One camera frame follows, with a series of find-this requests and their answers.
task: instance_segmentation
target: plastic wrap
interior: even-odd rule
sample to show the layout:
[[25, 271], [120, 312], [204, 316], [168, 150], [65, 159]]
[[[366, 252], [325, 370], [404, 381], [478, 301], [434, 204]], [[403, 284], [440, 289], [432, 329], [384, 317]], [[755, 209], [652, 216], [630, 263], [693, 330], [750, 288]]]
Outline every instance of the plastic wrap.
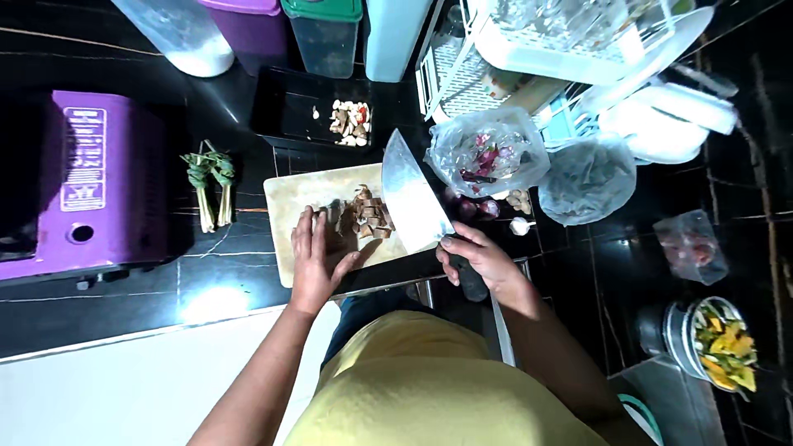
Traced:
[[467, 113], [430, 128], [424, 161], [455, 192], [471, 198], [538, 184], [550, 161], [526, 110]]
[[712, 285], [729, 272], [705, 211], [693, 210], [661, 220], [653, 229], [678, 277]]
[[636, 190], [636, 164], [625, 140], [601, 133], [571, 140], [550, 153], [540, 207], [563, 225], [585, 225], [621, 208]]

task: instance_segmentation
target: vegetable bowl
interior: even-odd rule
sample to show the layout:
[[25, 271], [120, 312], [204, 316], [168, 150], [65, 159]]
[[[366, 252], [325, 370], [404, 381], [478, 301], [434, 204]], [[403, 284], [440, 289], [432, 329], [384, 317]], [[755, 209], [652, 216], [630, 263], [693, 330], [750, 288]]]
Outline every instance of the vegetable bowl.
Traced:
[[666, 347], [680, 367], [722, 390], [756, 391], [757, 350], [737, 308], [715, 296], [682, 308], [672, 304], [664, 319]]

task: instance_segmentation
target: knife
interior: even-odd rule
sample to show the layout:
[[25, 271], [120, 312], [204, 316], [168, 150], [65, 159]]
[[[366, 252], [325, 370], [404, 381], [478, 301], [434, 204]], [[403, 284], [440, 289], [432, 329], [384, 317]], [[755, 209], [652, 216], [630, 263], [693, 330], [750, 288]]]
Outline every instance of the knife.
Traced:
[[[445, 235], [462, 238], [454, 233], [399, 129], [385, 146], [382, 181], [383, 201], [408, 254], [434, 247]], [[480, 302], [490, 295], [482, 276], [465, 257], [449, 254], [449, 261], [460, 272], [460, 287], [468, 300]]]

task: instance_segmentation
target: black tray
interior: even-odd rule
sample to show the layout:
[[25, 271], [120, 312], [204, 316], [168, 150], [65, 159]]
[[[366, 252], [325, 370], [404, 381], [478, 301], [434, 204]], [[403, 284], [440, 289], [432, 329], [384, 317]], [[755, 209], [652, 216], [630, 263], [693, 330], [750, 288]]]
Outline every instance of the black tray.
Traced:
[[[366, 102], [370, 110], [367, 144], [334, 144], [342, 136], [330, 130], [333, 102]], [[312, 117], [312, 108], [320, 117]], [[277, 148], [304, 152], [366, 154], [374, 147], [372, 85], [368, 79], [330, 79], [282, 68], [264, 68], [251, 113], [251, 129]]]

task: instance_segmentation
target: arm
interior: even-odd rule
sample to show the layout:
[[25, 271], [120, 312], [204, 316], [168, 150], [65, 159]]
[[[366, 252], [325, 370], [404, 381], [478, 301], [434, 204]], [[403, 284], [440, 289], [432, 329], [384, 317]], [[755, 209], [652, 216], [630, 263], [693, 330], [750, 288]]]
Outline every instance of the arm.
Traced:
[[454, 228], [470, 242], [444, 237], [436, 252], [438, 260], [454, 285], [459, 285], [459, 276], [449, 265], [447, 252], [465, 257], [482, 275], [501, 305], [523, 371], [545, 385], [612, 446], [653, 444], [625, 412], [592, 358], [507, 254], [481, 231], [461, 223], [454, 223]]
[[243, 370], [193, 434], [188, 446], [272, 444], [292, 394], [308, 331], [324, 303], [358, 258], [347, 254], [328, 277], [325, 220], [312, 231], [313, 210], [292, 231], [295, 279], [292, 298]]

